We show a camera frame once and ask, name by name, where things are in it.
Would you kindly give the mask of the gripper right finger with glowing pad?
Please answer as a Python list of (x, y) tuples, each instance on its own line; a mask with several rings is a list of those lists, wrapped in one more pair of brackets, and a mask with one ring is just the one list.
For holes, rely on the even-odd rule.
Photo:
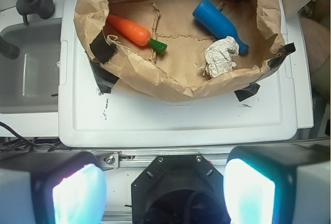
[(330, 223), (330, 147), (237, 146), (223, 193), (233, 223)]

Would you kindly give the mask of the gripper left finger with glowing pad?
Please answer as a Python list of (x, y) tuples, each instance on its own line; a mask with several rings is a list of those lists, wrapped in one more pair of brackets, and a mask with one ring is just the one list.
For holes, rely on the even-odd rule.
[(1, 154), (1, 223), (101, 223), (106, 202), (90, 152)]

